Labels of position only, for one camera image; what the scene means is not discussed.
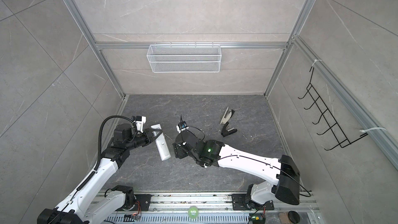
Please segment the white remote control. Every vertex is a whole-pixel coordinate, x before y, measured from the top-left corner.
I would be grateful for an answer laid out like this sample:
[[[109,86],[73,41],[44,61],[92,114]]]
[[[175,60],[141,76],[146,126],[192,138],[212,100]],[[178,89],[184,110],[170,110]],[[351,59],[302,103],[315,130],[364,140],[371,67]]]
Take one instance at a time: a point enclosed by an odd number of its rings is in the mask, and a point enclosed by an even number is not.
[[[155,125],[152,125],[151,128],[152,127],[161,128],[161,125],[160,124],[155,124]],[[165,160],[169,159],[171,157],[171,154],[170,154],[170,151],[169,151],[169,148],[167,146],[167,142],[165,140],[165,136],[164,136],[163,133],[155,141],[155,143],[156,143],[156,146],[157,146],[157,149],[158,149],[158,152],[159,152],[161,160],[165,161]]]

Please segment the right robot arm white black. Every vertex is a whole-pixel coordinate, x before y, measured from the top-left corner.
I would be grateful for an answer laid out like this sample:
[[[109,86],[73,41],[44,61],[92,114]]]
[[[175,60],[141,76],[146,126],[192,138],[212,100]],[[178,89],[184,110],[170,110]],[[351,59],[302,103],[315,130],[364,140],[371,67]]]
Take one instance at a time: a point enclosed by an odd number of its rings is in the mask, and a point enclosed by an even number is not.
[[[243,200],[245,208],[259,209],[274,200],[300,204],[300,171],[287,155],[281,158],[257,156],[220,141],[202,141],[189,130],[178,134],[173,148],[176,158],[191,157],[202,168],[229,168],[263,179],[264,182],[248,187]]]

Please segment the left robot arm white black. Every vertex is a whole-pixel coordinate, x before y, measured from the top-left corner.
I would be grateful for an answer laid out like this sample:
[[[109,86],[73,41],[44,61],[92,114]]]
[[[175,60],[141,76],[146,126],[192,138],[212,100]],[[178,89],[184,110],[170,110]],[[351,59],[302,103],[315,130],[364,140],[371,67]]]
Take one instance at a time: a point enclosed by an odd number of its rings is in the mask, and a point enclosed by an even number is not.
[[[143,128],[128,123],[118,125],[107,148],[102,152],[99,165],[53,209],[44,209],[37,218],[39,224],[100,224],[116,210],[139,209],[134,189],[117,185],[99,203],[92,205],[106,182],[130,156],[130,151],[145,147],[164,138],[159,124]]]

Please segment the black stapler base piece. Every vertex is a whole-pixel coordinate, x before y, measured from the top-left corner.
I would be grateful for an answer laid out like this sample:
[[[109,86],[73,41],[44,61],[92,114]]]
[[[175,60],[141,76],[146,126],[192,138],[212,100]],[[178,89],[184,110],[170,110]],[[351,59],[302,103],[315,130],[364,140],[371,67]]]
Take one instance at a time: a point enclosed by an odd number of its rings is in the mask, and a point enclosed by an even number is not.
[[[227,122],[223,125],[223,128],[221,130],[221,135],[225,138],[229,135],[236,133],[237,131],[238,130],[236,128],[229,127],[229,122]]]

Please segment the green round sticker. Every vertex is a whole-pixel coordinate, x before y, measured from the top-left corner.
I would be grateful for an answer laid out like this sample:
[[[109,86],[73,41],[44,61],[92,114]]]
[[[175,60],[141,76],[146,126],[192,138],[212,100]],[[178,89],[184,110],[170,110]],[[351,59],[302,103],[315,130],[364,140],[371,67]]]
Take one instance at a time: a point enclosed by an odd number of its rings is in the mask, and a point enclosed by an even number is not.
[[[196,206],[189,207],[188,216],[190,219],[197,219],[199,216],[199,209]]]

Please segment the green circuit board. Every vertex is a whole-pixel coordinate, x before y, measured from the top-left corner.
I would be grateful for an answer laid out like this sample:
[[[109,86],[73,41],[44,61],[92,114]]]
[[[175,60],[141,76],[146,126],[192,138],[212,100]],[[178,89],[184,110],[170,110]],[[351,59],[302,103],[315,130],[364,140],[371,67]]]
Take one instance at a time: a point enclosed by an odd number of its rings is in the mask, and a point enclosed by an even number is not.
[[[265,224],[266,218],[263,215],[253,214],[249,216],[247,224]]]

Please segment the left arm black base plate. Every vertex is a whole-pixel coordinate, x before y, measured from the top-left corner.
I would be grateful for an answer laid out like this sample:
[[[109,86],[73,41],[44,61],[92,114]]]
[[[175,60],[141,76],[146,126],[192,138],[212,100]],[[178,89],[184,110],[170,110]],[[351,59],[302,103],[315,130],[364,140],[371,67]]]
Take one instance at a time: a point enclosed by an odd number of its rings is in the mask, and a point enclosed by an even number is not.
[[[151,203],[152,195],[150,194],[141,194],[135,195],[134,203],[129,207],[123,207],[124,211],[133,211],[138,212],[140,211],[149,211],[149,206]]]

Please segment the aluminium mounting rail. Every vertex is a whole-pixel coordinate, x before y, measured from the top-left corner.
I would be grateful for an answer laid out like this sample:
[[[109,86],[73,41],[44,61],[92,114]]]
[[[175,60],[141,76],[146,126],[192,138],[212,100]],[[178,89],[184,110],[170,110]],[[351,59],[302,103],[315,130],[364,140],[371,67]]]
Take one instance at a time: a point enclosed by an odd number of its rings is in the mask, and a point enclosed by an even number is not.
[[[152,195],[149,211],[146,213],[182,213],[191,206],[196,206],[201,213],[232,212],[232,194],[244,192],[136,192],[135,195]],[[316,213],[320,209],[314,197],[303,198],[299,205],[290,205],[279,200],[272,200],[274,212],[306,212]],[[240,213],[255,212],[256,210],[235,211]]]

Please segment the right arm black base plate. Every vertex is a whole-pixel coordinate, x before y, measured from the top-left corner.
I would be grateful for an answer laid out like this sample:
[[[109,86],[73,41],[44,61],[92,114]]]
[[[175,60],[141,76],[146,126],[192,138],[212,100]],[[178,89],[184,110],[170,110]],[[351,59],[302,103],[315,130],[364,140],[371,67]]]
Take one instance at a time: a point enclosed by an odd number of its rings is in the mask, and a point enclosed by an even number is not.
[[[231,197],[234,211],[248,211],[254,209],[260,211],[273,211],[275,209],[273,201],[267,201],[261,205],[249,200],[245,194],[232,194]]]

